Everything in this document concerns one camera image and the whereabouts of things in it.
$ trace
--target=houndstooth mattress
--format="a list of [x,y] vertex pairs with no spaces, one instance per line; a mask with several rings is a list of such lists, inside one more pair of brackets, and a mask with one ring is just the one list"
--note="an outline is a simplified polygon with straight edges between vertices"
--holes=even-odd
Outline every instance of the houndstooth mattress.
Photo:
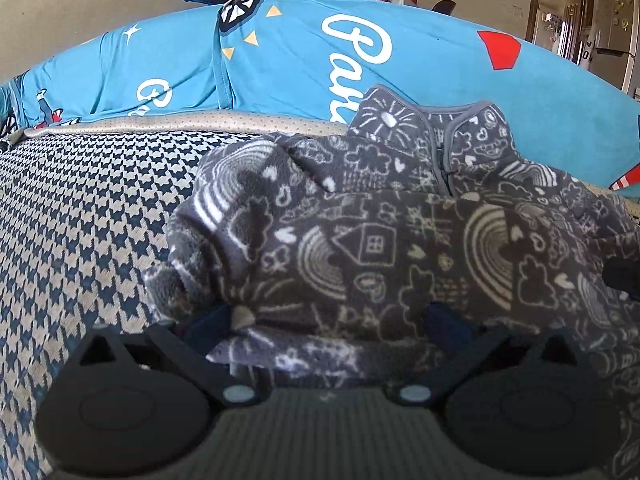
[[200,157],[243,134],[50,136],[0,155],[0,478],[49,471],[33,419],[96,322],[152,320],[141,270],[166,259],[165,219]]

